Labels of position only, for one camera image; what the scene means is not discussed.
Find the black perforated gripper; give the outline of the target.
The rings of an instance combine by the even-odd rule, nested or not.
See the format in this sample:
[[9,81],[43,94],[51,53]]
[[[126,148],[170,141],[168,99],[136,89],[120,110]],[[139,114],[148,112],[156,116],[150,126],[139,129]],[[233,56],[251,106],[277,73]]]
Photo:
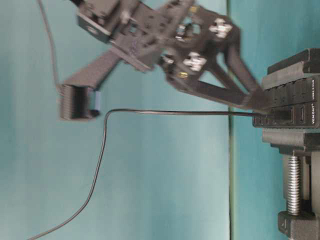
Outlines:
[[[241,58],[240,29],[229,17],[192,0],[170,0],[156,9],[130,0],[111,43],[113,52],[138,71],[161,66],[165,80],[179,92],[243,110],[268,111],[266,94]],[[247,93],[220,67],[219,54]],[[223,87],[202,81],[205,71]]]

